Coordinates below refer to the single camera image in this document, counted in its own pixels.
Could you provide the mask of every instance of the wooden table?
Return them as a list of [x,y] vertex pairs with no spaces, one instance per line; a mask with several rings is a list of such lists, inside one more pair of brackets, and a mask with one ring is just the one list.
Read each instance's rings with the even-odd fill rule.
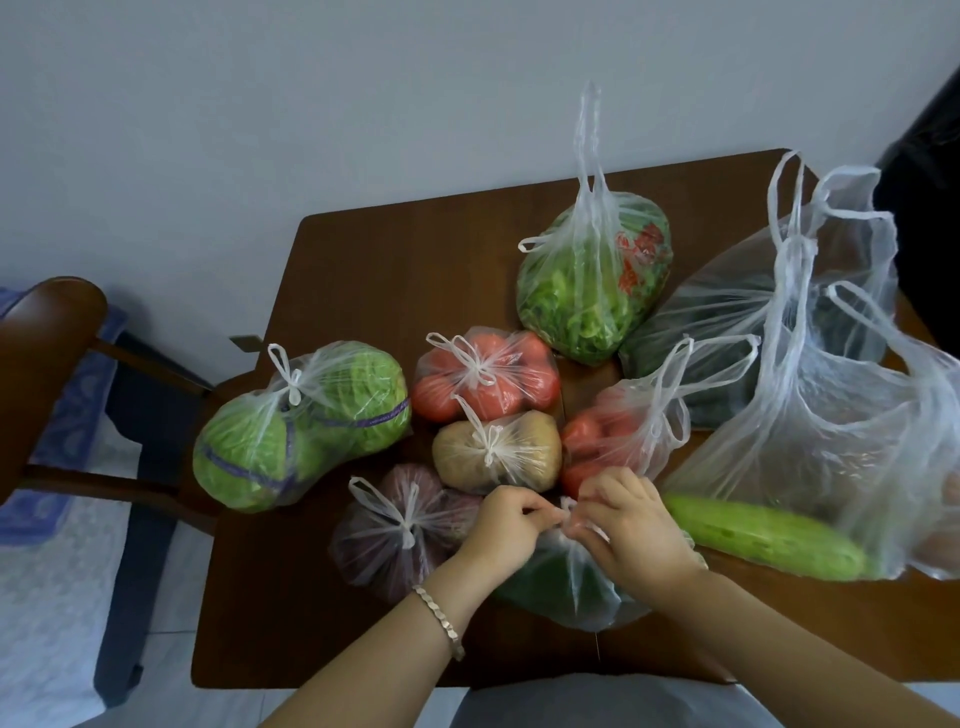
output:
[[[608,176],[611,189],[655,200],[670,219],[676,262],[665,295],[766,224],[767,183],[781,154]],[[546,228],[575,194],[576,181],[565,180],[307,217],[266,340],[295,355],[358,339],[392,353],[412,378],[429,331],[518,327],[516,242]],[[786,205],[789,197],[781,200]],[[912,309],[904,311],[906,327],[928,336]],[[254,372],[218,394],[262,386],[270,369],[261,356]],[[613,365],[588,370],[570,362],[562,363],[562,375],[567,414],[617,376]],[[336,469],[294,506],[256,516],[225,513],[197,634],[196,685],[297,687],[385,613],[384,604],[343,582],[326,550],[350,500],[351,474],[376,482],[397,462],[430,461],[433,430],[415,422],[415,431],[386,452]],[[675,453],[671,465],[703,437]],[[960,679],[960,650],[953,647],[960,644],[960,582],[910,573],[897,582],[829,584],[720,554],[710,560],[791,619],[898,680]],[[465,647],[468,658],[450,667],[442,685],[482,687],[571,671],[730,679],[660,615],[595,636],[491,599],[477,612]]]

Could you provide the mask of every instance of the green cucumber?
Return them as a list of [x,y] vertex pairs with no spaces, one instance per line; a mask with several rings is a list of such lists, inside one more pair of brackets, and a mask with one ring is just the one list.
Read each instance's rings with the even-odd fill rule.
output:
[[825,581],[869,578],[867,554],[828,525],[775,508],[668,494],[677,525],[697,546]]

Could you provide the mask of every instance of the grocery bag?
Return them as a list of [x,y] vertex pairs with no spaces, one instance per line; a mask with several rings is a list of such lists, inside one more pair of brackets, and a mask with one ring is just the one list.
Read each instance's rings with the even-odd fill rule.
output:
[[[593,406],[570,420],[561,435],[564,493],[576,499],[584,480],[610,466],[656,478],[670,453],[690,439],[685,399],[738,381],[756,360],[759,343],[760,337],[750,333],[706,341],[685,337],[649,376],[621,379],[601,391]],[[686,375],[689,362],[698,352],[738,351],[742,345],[747,346],[746,353],[726,369],[703,381],[691,381]]]
[[607,188],[598,157],[599,122],[600,91],[590,83],[574,139],[580,192],[546,231],[520,242],[526,257],[516,280],[523,325],[564,356],[591,366],[610,358],[650,312],[673,261],[663,210],[639,195]]
[[[681,385],[684,369],[701,347],[733,347],[746,341],[750,352],[738,363],[709,381]],[[584,477],[596,474],[611,465],[629,467],[637,475],[655,478],[666,465],[670,453],[686,444],[690,437],[690,421],[683,395],[700,387],[721,386],[743,376],[756,358],[758,337],[753,334],[729,336],[708,342],[685,339],[677,344],[663,366],[650,377],[621,382],[601,392],[600,403],[593,408],[600,417],[611,415],[610,427],[624,426],[622,435],[605,436],[599,442],[581,439],[575,445],[581,464],[592,467],[590,473],[578,476],[575,487],[567,469],[564,491],[579,492]],[[625,422],[625,416],[638,421]],[[569,429],[565,429],[570,444]],[[564,496],[562,506],[569,511],[575,498]],[[625,624],[649,612],[629,595],[621,592],[601,571],[589,552],[578,542],[567,538],[560,529],[541,534],[533,556],[497,592],[502,598],[531,612],[553,619],[575,629],[598,631]]]
[[483,499],[443,487],[423,465],[397,465],[379,490],[362,477],[337,524],[330,557],[352,586],[396,604],[466,538]]
[[290,360],[278,344],[266,389],[224,404],[193,449],[193,473],[229,508],[255,513],[299,500],[325,473],[409,431],[400,365],[357,341]]
[[553,488],[563,452],[550,415],[531,410],[484,423],[466,400],[453,399],[467,420],[443,427],[433,439],[433,464],[445,485],[481,495],[502,484],[538,493]]
[[434,349],[417,362],[411,403],[421,417],[449,423],[463,417],[453,395],[487,422],[523,409],[549,409],[560,395],[553,353],[535,333],[472,327],[447,339],[427,334]]
[[[756,392],[660,484],[663,502],[699,546],[819,579],[896,578],[956,464],[957,397],[935,350],[898,332],[886,303],[848,281],[826,286],[824,305],[889,345],[908,374],[828,351],[809,304],[818,242],[803,231],[802,167],[782,233],[775,218],[786,159],[768,195],[776,286]],[[818,209],[881,225],[886,216]]]
[[[795,155],[791,152],[783,159]],[[782,160],[777,179],[783,165]],[[824,291],[833,282],[847,280],[864,288],[884,311],[893,314],[897,228],[891,213],[874,210],[873,193],[879,176],[875,167],[833,170],[816,185],[810,202],[795,211],[794,220],[818,247],[806,297],[809,335],[827,352],[864,361],[880,360],[883,341],[832,305]],[[775,183],[770,185],[770,194],[776,200]],[[619,352],[626,376],[654,372],[685,335],[700,341],[762,333],[777,284],[774,264],[779,249],[774,234],[786,235],[794,219],[778,221],[774,206],[768,205],[768,212],[768,227],[729,248],[685,280],[650,319],[627,337]],[[694,380],[706,378],[745,351],[746,344],[739,349],[704,350],[690,361],[687,373]],[[743,409],[754,395],[758,373],[757,362],[736,383],[686,398],[693,426],[715,429]]]

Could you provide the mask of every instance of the hand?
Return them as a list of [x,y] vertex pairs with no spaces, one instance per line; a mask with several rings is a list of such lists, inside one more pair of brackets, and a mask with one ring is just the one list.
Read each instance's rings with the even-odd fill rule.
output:
[[[603,529],[610,542],[590,523]],[[670,610],[682,586],[707,569],[667,513],[654,484],[628,468],[607,468],[584,481],[564,534],[583,544],[630,596],[663,612]]]
[[564,518],[563,510],[529,488],[501,485],[484,498],[455,558],[469,563],[492,592],[527,563],[540,533]]

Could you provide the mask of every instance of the plastic bag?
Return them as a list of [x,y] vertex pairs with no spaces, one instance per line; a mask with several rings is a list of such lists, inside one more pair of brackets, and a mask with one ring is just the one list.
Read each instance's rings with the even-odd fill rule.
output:
[[[657,477],[673,450],[690,439],[690,415],[684,399],[724,387],[744,376],[756,360],[760,337],[721,336],[706,341],[686,337],[674,345],[663,364],[649,376],[621,379],[600,392],[594,405],[564,427],[564,493],[576,499],[580,484],[604,468],[630,468],[637,475]],[[689,381],[686,367],[698,353],[747,353],[703,381]]]
[[557,481],[563,451],[556,421],[538,411],[482,423],[458,395],[466,422],[442,428],[433,440],[440,479],[465,493],[487,494],[501,484],[549,490]]
[[817,242],[801,229],[803,168],[785,236],[774,217],[785,160],[768,195],[776,290],[756,393],[661,483],[663,501],[700,546],[820,579],[895,578],[957,462],[957,398],[942,353],[897,331],[883,303],[846,281],[827,286],[827,303],[885,340],[909,374],[826,351],[809,305]]
[[599,119],[600,91],[588,84],[574,140],[580,192],[546,231],[520,242],[527,256],[516,281],[523,325],[589,365],[610,358],[650,312],[673,261],[663,211],[607,188],[597,156]]
[[[560,505],[569,513],[576,501],[562,497]],[[587,632],[622,626],[650,612],[620,591],[589,552],[560,528],[541,533],[530,560],[495,593],[528,612]]]
[[443,487],[423,465],[397,465],[380,489],[352,477],[356,499],[333,531],[330,557],[344,579],[396,604],[466,538],[482,498]]
[[453,395],[463,397],[485,422],[527,407],[549,409],[560,395],[553,353],[531,331],[473,327],[467,336],[430,333],[426,340],[435,349],[417,362],[411,401],[414,411],[431,422],[462,416]]
[[193,449],[193,473],[211,496],[248,513],[296,502],[337,465],[392,445],[410,408],[400,365],[356,341],[288,360],[266,389],[227,402]]
[[[684,369],[692,355],[701,348],[732,347],[743,341],[750,353],[726,371],[709,380],[681,385]],[[638,475],[655,478],[666,465],[670,453],[690,438],[690,419],[681,397],[701,388],[722,386],[743,376],[757,355],[758,337],[729,336],[705,342],[685,339],[674,348],[663,366],[652,376],[640,380],[624,380],[598,396],[593,408],[601,415],[616,415],[609,425],[624,425],[622,435],[600,437],[592,444],[581,439],[574,448],[581,464],[593,468],[591,473],[570,479],[577,465],[566,469],[564,491],[578,492],[584,477],[611,465],[629,467]],[[638,417],[641,422],[633,420]],[[570,428],[564,429],[570,444]],[[561,498],[569,511],[576,503],[571,497]],[[604,535],[600,529],[597,533]],[[600,570],[587,550],[568,539],[559,529],[540,535],[530,561],[498,590],[498,594],[517,606],[553,619],[565,627],[598,631],[626,624],[650,610],[622,593]]]
[[[833,170],[817,184],[797,220],[799,229],[805,236],[816,238],[819,248],[807,294],[813,329],[809,335],[827,352],[864,361],[879,361],[883,342],[844,315],[823,292],[831,283],[847,280],[864,288],[884,311],[893,314],[897,228],[889,212],[874,211],[873,193],[879,175],[874,167]],[[776,198],[776,187],[771,185],[770,190]],[[762,333],[776,287],[774,260],[778,249],[773,233],[785,235],[790,220],[777,221],[775,207],[769,207],[769,214],[769,227],[726,250],[684,281],[656,314],[627,337],[620,348],[626,376],[654,372],[686,335],[700,341]],[[744,351],[746,345],[724,352],[700,352],[691,359],[688,374],[694,380],[704,379],[725,369]],[[735,384],[688,397],[693,426],[715,429],[743,409],[754,395],[758,373],[757,362]]]

